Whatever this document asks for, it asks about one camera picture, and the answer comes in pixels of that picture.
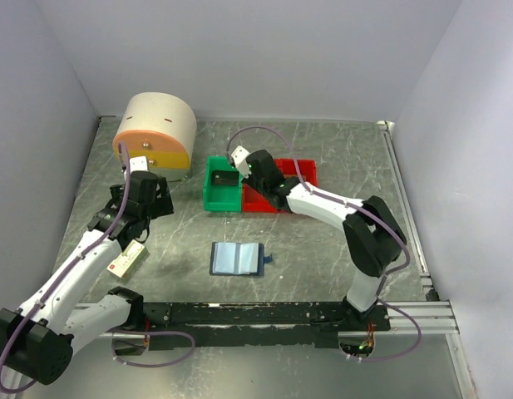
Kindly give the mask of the dark card with chip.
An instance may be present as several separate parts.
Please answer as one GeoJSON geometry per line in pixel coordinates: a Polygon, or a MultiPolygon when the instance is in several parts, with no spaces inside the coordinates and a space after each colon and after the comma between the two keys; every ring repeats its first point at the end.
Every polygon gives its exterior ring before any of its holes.
{"type": "Polygon", "coordinates": [[[211,172],[211,184],[217,186],[237,186],[239,173],[233,170],[213,170],[211,172]]]}

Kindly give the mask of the blue leather card holder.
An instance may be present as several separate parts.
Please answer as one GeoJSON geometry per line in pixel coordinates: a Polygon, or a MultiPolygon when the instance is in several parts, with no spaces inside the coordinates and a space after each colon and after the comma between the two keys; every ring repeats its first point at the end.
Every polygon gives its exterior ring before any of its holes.
{"type": "Polygon", "coordinates": [[[210,253],[210,275],[261,277],[264,267],[274,261],[261,243],[213,242],[210,253]]]}

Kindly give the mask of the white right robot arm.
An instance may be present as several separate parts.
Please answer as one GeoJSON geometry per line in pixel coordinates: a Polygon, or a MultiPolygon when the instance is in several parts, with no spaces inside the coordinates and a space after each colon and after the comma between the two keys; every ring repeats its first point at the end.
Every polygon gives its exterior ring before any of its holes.
{"type": "Polygon", "coordinates": [[[343,299],[344,324],[355,331],[372,319],[387,267],[407,251],[407,239],[383,199],[342,197],[304,181],[286,177],[266,150],[248,152],[238,146],[231,163],[243,176],[243,183],[262,195],[278,211],[300,214],[344,232],[356,267],[353,282],[343,299]]]}

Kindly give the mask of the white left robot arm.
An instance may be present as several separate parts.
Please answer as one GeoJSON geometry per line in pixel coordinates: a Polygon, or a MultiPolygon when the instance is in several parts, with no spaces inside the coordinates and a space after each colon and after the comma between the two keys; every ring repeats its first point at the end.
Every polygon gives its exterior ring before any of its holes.
{"type": "Polygon", "coordinates": [[[113,288],[98,304],[76,310],[99,274],[149,233],[150,222],[174,212],[166,179],[152,172],[134,171],[110,191],[111,199],[92,217],[65,263],[16,310],[0,310],[0,367],[49,385],[100,334],[144,325],[144,298],[128,288],[113,288]]]}

